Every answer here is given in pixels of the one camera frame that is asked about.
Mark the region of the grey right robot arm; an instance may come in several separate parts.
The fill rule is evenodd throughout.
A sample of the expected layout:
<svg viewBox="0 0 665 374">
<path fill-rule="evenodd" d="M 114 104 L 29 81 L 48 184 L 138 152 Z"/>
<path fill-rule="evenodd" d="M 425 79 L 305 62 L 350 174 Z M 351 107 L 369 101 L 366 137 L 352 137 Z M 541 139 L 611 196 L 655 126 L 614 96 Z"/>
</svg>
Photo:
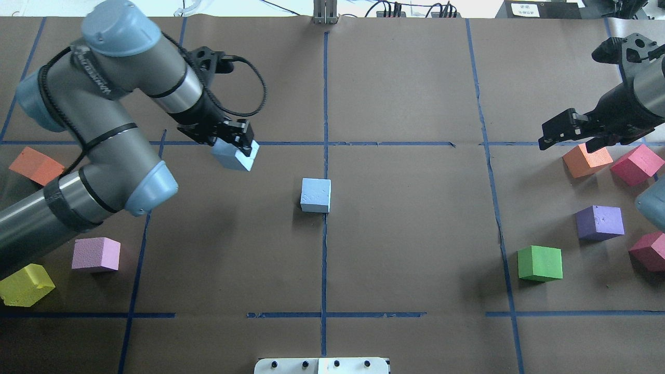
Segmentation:
<svg viewBox="0 0 665 374">
<path fill-rule="evenodd" d="M 584 114 L 570 108 L 542 124 L 539 148 L 586 139 L 588 152 L 615 144 L 628 145 L 663 125 L 663 57 L 642 61 L 623 82 L 603 95 Z"/>
</svg>

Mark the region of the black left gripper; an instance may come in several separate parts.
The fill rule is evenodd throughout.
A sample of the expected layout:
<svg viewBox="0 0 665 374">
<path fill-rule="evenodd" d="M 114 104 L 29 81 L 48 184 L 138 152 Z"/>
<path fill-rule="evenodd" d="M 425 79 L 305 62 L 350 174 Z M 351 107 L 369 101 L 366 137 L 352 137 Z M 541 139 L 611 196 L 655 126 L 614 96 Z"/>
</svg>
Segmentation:
<svg viewBox="0 0 665 374">
<path fill-rule="evenodd" d="M 197 144 L 207 146 L 214 146 L 216 139 L 221 138 L 245 156 L 250 156 L 254 141 L 250 121 L 227 119 L 204 92 L 191 108 L 177 113 L 177 130 Z"/>
</svg>

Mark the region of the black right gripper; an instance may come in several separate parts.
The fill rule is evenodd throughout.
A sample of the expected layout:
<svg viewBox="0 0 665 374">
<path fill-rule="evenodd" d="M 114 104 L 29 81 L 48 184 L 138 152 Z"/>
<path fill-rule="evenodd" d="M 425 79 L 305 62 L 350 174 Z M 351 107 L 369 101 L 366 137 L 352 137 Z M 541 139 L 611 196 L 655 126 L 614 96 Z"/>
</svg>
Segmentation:
<svg viewBox="0 0 665 374">
<path fill-rule="evenodd" d="M 538 139 L 540 151 L 559 142 L 588 138 L 588 124 L 596 127 L 591 140 L 585 142 L 588 154 L 617 143 L 627 145 L 660 125 L 660 116 L 639 104 L 632 86 L 617 85 L 601 97 L 589 113 L 579 114 L 574 108 L 565 109 L 541 125 Z"/>
</svg>

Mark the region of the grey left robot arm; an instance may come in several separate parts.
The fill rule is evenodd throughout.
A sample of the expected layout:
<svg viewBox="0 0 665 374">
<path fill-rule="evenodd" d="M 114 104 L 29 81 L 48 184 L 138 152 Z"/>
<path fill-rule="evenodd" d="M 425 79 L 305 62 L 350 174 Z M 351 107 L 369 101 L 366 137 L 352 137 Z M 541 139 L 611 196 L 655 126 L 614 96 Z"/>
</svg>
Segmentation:
<svg viewBox="0 0 665 374">
<path fill-rule="evenodd" d="M 24 112 L 52 132 L 69 132 L 80 158 L 2 211 L 2 278 L 126 210 L 145 215 L 178 184 L 121 104 L 140 90 L 226 168 L 250 171 L 259 151 L 247 114 L 219 103 L 208 85 L 238 56 L 188 51 L 131 1 L 106 1 L 86 15 L 81 38 L 22 80 Z M 78 167 L 81 158 L 89 164 Z"/>
</svg>

